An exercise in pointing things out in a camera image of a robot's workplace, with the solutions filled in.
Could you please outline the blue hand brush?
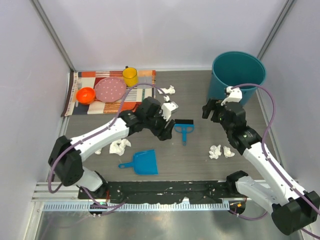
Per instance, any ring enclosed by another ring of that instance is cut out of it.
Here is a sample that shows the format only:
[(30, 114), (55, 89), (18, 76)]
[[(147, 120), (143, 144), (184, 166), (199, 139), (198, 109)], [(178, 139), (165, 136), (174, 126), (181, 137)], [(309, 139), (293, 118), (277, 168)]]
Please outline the blue hand brush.
[(182, 145), (187, 145), (187, 135), (195, 129), (193, 119), (175, 119), (174, 130), (182, 135)]

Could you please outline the blue dustpan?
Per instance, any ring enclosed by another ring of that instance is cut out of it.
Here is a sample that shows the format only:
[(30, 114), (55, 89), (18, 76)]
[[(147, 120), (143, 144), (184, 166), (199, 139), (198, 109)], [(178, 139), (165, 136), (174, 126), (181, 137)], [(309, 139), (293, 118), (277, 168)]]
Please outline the blue dustpan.
[(156, 151), (154, 149), (136, 152), (131, 162), (121, 163), (120, 169), (133, 168), (137, 175), (150, 176), (158, 175)]

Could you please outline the teal plastic bin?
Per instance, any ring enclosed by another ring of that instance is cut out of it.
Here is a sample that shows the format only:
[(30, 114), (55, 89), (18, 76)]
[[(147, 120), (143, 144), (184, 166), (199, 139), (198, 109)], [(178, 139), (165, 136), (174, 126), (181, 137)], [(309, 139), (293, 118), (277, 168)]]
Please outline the teal plastic bin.
[(211, 68), (211, 79), (206, 99), (223, 100), (228, 86), (242, 84), (262, 85), (267, 77), (263, 63), (253, 55), (228, 51), (218, 55)]

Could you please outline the large paper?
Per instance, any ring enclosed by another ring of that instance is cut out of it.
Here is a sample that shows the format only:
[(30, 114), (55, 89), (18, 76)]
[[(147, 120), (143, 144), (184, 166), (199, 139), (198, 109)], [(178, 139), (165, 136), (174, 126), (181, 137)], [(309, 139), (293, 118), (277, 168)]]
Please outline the large paper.
[(122, 156), (126, 147), (131, 147), (131, 142), (127, 139), (118, 139), (113, 141), (109, 146), (109, 153)]

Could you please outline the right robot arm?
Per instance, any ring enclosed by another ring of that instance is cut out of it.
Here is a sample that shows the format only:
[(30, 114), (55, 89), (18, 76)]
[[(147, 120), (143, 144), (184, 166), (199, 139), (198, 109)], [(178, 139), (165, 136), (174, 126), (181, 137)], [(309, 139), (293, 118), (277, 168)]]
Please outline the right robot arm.
[(202, 118), (221, 124), (228, 142), (264, 178), (268, 187), (239, 170), (227, 176), (226, 193), (244, 195), (271, 215), (275, 226), (290, 235), (314, 223), (319, 215), (320, 197), (299, 185), (272, 156), (262, 137), (247, 125), (246, 112), (239, 102), (210, 99), (202, 107)]

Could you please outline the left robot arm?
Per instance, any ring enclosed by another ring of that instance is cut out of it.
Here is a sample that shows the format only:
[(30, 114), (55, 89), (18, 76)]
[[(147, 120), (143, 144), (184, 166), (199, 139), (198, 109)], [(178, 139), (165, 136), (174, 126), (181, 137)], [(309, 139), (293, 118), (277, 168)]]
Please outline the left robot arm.
[(71, 139), (59, 137), (48, 160), (50, 173), (59, 178), (61, 186), (77, 186), (93, 198), (102, 199), (108, 190), (106, 180), (97, 171), (85, 168), (83, 162), (97, 150), (143, 129), (150, 130), (161, 141), (171, 139), (175, 125), (171, 116), (178, 108), (173, 101), (160, 103), (147, 97), (135, 111), (121, 111), (108, 123), (86, 134)]

